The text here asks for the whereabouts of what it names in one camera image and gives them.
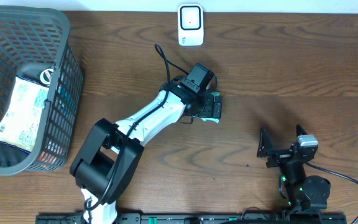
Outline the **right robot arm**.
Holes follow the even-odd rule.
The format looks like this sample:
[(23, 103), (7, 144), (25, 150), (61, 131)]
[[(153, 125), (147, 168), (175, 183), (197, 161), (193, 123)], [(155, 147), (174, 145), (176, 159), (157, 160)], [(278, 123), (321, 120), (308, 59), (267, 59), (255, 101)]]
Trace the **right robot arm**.
[(328, 207), (330, 181), (318, 175), (307, 176), (304, 168), (314, 159), (317, 150), (318, 140), (299, 124), (296, 126), (296, 140), (289, 149), (275, 149), (267, 130), (260, 129), (257, 157), (266, 158), (268, 168), (280, 169), (279, 190), (286, 190), (281, 195), (288, 199), (294, 211), (321, 211)]

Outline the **cream snack bag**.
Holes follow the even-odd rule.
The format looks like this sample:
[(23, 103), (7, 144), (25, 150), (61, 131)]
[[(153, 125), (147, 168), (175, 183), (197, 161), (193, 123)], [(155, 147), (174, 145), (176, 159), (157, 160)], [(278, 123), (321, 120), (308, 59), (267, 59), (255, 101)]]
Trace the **cream snack bag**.
[(35, 146), (48, 88), (17, 77), (9, 107), (0, 121), (0, 143), (31, 152)]

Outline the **teal wet wipes packet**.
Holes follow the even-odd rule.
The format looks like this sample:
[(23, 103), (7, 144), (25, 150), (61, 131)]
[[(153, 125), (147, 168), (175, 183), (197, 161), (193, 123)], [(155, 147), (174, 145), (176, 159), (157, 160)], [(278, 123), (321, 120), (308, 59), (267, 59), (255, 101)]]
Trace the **teal wet wipes packet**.
[(198, 114), (198, 118), (203, 121), (214, 121), (219, 123), (221, 119), (223, 98), (219, 92), (212, 92), (204, 98), (204, 106)]

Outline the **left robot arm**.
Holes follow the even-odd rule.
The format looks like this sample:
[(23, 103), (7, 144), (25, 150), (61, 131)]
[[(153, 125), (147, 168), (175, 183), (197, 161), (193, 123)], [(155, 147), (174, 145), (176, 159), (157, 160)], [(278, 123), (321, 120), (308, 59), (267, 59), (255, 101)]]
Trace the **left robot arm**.
[(132, 180), (145, 145), (183, 116), (218, 122), (222, 105), (217, 91), (194, 93), (171, 82), (132, 116), (96, 122), (70, 167), (85, 198), (82, 223), (113, 223), (116, 201)]

